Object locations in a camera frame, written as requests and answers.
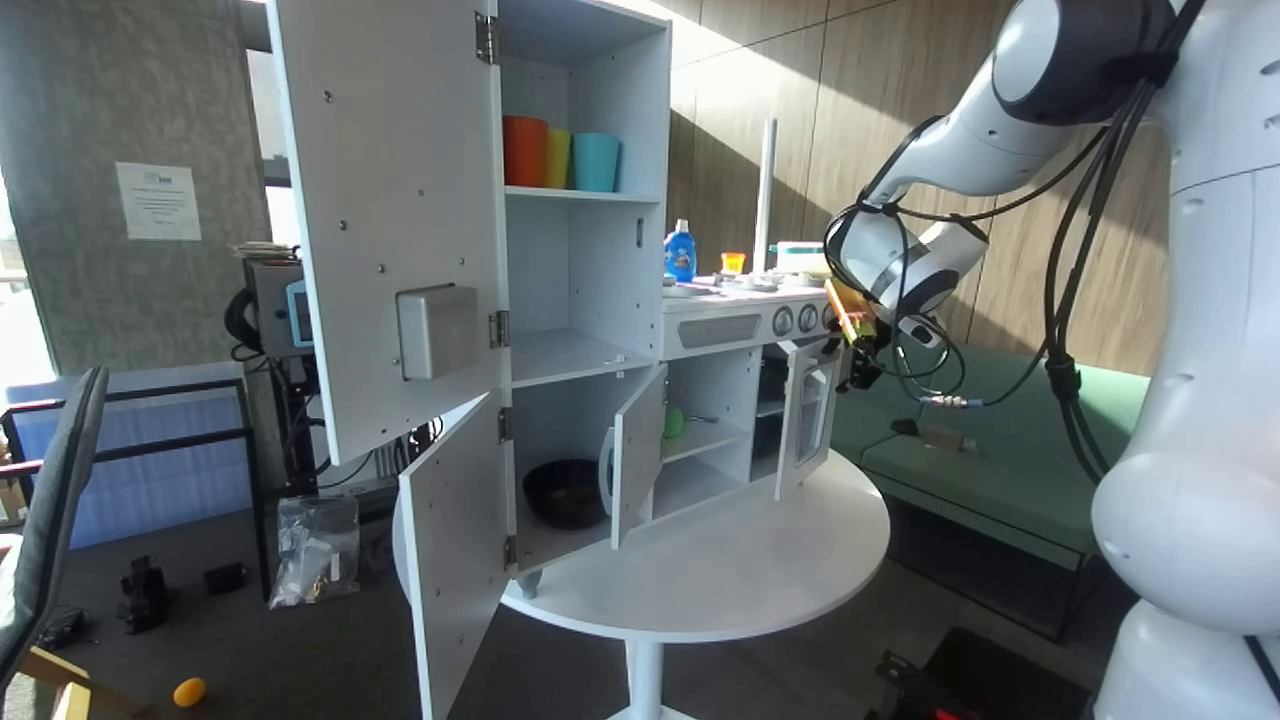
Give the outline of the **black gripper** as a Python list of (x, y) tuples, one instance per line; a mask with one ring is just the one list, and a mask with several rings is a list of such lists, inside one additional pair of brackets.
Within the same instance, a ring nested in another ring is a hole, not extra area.
[(848, 389), (870, 389), (882, 375), (882, 347), (880, 323), (853, 323), (844, 331), (844, 383)]

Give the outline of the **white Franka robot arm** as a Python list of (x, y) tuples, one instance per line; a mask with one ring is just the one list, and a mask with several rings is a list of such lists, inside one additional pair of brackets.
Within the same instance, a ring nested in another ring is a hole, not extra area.
[(1168, 130), (1173, 307), (1090, 536), (1137, 591), (1095, 720), (1280, 720), (1280, 0), (1020, 0), (952, 110), (880, 165), (823, 257), (904, 323), (985, 250), (898, 224), (915, 183), (1000, 194), (1084, 125)]

